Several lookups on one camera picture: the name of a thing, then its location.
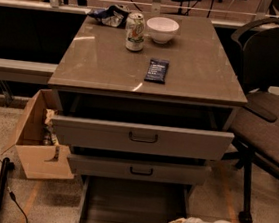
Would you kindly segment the black office chair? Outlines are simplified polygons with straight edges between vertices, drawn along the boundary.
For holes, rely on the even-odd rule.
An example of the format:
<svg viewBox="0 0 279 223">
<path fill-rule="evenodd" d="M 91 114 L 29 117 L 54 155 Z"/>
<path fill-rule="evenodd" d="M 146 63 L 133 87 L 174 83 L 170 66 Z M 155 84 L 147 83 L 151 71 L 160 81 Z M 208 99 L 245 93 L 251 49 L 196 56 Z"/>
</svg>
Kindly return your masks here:
<svg viewBox="0 0 279 223">
<path fill-rule="evenodd" d="M 257 165 L 279 180 L 279 95 L 269 88 L 279 80 L 279 19 L 264 18 L 239 27 L 231 39 L 238 51 L 236 75 L 247 98 L 230 130 L 237 166 L 244 170 L 241 223 L 251 217 L 251 171 Z"/>
</svg>

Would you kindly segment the white bowl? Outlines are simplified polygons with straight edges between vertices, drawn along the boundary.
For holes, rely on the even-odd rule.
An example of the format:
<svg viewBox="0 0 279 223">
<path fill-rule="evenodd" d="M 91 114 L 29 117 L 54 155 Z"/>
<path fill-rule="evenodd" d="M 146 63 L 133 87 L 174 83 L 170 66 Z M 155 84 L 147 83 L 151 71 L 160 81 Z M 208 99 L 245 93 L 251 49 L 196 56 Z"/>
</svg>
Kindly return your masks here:
<svg viewBox="0 0 279 223">
<path fill-rule="evenodd" d="M 149 36 L 155 43 L 165 44 L 174 38 L 179 29 L 178 22 L 171 18 L 153 17 L 147 23 Z"/>
</svg>

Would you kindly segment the green soda can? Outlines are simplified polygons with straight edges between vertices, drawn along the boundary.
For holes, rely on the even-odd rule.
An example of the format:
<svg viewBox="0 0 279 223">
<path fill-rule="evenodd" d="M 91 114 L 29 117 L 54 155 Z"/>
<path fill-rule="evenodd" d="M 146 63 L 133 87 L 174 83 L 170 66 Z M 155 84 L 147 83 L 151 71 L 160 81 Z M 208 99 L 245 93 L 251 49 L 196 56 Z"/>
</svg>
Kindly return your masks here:
<svg viewBox="0 0 279 223">
<path fill-rule="evenodd" d="M 138 52 L 143 49 L 145 21 L 142 13 L 131 12 L 126 22 L 125 46 L 128 50 Z"/>
</svg>

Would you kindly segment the crumpled blue chip bag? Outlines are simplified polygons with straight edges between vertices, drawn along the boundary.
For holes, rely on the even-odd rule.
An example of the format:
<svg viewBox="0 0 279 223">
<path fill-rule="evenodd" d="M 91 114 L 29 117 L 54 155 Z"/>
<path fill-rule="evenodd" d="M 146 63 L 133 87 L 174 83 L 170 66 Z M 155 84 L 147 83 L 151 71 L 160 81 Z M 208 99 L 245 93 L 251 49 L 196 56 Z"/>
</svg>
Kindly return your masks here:
<svg viewBox="0 0 279 223">
<path fill-rule="evenodd" d="M 91 10 L 88 15 L 102 23 L 102 25 L 120 28 L 126 23 L 129 13 L 130 10 L 127 6 L 116 4 L 106 9 Z"/>
</svg>

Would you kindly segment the dark blue snack bar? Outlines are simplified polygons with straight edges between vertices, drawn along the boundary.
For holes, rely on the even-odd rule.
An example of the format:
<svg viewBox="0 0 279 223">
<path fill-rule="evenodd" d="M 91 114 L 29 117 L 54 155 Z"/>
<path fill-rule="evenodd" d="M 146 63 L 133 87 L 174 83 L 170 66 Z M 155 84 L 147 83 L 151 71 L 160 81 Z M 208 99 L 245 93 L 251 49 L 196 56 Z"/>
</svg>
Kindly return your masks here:
<svg viewBox="0 0 279 223">
<path fill-rule="evenodd" d="M 144 80 L 164 84 L 168 68 L 168 60 L 151 59 Z"/>
</svg>

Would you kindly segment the cardboard box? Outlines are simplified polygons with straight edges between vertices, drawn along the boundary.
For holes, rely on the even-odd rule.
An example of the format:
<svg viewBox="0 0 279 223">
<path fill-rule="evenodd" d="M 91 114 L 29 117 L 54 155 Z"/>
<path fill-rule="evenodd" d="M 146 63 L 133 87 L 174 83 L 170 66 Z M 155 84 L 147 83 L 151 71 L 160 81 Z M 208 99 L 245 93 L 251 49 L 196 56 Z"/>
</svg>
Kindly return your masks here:
<svg viewBox="0 0 279 223">
<path fill-rule="evenodd" d="M 51 90 L 39 90 L 31 97 L 20 115 L 16 127 L 11 131 L 3 151 L 16 149 L 27 178 L 30 179 L 73 179 L 67 156 L 67 145 L 45 145 L 45 124 L 49 119 L 47 110 L 56 110 Z"/>
</svg>

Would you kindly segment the grey drawer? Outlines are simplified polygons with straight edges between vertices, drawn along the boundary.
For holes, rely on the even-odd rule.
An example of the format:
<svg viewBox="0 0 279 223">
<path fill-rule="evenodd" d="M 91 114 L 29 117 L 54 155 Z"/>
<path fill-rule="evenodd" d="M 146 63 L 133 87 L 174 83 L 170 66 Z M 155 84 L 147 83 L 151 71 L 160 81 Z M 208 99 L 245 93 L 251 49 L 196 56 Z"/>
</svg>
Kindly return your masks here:
<svg viewBox="0 0 279 223">
<path fill-rule="evenodd" d="M 184 185 L 88 176 L 73 223 L 169 223 L 187 216 Z"/>
<path fill-rule="evenodd" d="M 111 157 L 93 157 L 69 154 L 68 163 L 74 174 L 83 174 L 162 183 L 202 185 L 211 168 L 163 162 L 146 162 Z"/>
<path fill-rule="evenodd" d="M 53 128 L 63 144 L 128 153 L 220 160 L 233 133 L 56 115 Z"/>
</svg>

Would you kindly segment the grey top drawer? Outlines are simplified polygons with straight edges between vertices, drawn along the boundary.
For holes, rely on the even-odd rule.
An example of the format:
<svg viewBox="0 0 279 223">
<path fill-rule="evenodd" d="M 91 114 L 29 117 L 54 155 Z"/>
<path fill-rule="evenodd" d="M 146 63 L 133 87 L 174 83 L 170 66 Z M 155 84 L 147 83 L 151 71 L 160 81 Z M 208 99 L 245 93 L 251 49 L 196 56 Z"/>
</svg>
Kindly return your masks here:
<svg viewBox="0 0 279 223">
<path fill-rule="evenodd" d="M 63 144 L 128 153 L 220 160 L 233 133 L 56 115 L 53 128 Z"/>
</svg>

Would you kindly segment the grey middle drawer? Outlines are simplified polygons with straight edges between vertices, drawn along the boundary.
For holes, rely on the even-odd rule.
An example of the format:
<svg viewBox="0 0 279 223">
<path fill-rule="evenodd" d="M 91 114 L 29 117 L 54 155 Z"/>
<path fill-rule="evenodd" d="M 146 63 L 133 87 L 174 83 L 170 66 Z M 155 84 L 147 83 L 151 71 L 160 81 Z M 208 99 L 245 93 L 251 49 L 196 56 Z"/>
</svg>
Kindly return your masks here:
<svg viewBox="0 0 279 223">
<path fill-rule="evenodd" d="M 202 185 L 211 168 L 163 162 L 146 162 L 111 157 L 93 157 L 69 154 L 68 163 L 74 174 L 83 174 L 162 183 Z"/>
</svg>

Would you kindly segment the grey bottom drawer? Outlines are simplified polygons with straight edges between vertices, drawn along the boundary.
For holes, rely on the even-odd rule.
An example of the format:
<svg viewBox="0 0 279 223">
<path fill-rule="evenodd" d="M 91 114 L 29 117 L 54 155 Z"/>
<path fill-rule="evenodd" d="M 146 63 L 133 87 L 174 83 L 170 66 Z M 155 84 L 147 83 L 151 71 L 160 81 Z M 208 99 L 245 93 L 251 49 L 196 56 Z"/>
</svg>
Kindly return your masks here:
<svg viewBox="0 0 279 223">
<path fill-rule="evenodd" d="M 169 223 L 187 216 L 184 185 L 88 176 L 73 223 Z"/>
</svg>

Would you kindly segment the grey drawer cabinet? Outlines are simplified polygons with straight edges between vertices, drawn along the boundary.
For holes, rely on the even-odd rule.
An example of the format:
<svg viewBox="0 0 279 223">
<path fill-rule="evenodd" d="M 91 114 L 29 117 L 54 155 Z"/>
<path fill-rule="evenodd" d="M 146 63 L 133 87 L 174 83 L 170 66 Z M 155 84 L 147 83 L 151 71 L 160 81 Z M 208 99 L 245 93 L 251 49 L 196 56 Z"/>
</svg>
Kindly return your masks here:
<svg viewBox="0 0 279 223">
<path fill-rule="evenodd" d="M 231 133 L 246 103 L 227 54 L 207 18 L 175 17 L 177 34 L 155 43 L 145 33 L 141 51 L 125 47 L 123 29 L 82 24 L 48 81 L 58 115 L 121 123 Z M 145 81 L 151 59 L 168 60 L 165 83 Z M 68 145 L 70 154 L 208 166 L 208 159 Z"/>
</svg>

